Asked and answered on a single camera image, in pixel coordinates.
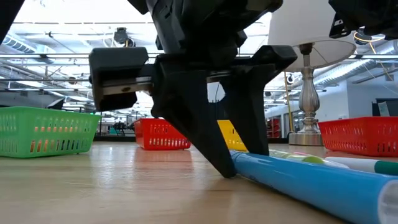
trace red plastic basket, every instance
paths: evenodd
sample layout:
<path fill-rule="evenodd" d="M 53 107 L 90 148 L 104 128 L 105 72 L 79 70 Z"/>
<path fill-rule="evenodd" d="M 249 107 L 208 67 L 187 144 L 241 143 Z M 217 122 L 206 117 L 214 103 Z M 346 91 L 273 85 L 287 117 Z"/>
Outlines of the red plastic basket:
<path fill-rule="evenodd" d="M 319 122 L 325 147 L 364 156 L 398 157 L 398 117 Z"/>
<path fill-rule="evenodd" d="M 136 142 L 145 150 L 188 149 L 191 143 L 164 119 L 142 118 L 134 122 Z"/>

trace white lampshade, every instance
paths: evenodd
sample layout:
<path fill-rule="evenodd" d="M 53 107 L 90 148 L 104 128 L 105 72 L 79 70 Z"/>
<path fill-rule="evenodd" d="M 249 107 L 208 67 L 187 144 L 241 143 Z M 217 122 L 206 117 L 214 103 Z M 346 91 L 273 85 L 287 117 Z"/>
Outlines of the white lampshade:
<path fill-rule="evenodd" d="M 355 52 L 352 35 L 329 38 L 334 16 L 328 0 L 284 0 L 282 7 L 272 14 L 268 44 L 294 47 L 298 59 L 286 71 L 299 72 L 303 68 L 300 44 L 314 43 L 310 54 L 313 68 L 340 62 Z"/>

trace blue tube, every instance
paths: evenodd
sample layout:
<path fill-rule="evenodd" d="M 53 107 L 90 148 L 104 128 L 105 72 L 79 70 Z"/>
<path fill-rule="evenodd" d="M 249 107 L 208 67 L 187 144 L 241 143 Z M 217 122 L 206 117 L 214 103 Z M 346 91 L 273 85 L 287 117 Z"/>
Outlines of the blue tube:
<path fill-rule="evenodd" d="M 231 151 L 239 174 L 357 224 L 398 223 L 398 178 Z"/>

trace green basket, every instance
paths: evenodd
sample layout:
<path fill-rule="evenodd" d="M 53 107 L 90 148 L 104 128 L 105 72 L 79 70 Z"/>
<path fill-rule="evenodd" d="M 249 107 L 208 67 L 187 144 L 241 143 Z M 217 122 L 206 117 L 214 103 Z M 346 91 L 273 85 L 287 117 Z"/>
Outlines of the green basket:
<path fill-rule="evenodd" d="M 88 152 L 101 116 L 29 107 L 0 108 L 0 156 Z"/>

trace silver lamp base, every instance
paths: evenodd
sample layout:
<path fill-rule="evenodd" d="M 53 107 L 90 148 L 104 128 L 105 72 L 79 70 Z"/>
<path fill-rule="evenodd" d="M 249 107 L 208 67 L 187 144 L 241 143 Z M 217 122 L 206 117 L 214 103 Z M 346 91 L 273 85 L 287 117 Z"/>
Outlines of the silver lamp base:
<path fill-rule="evenodd" d="M 320 133 L 291 133 L 289 134 L 289 144 L 298 146 L 323 146 Z"/>

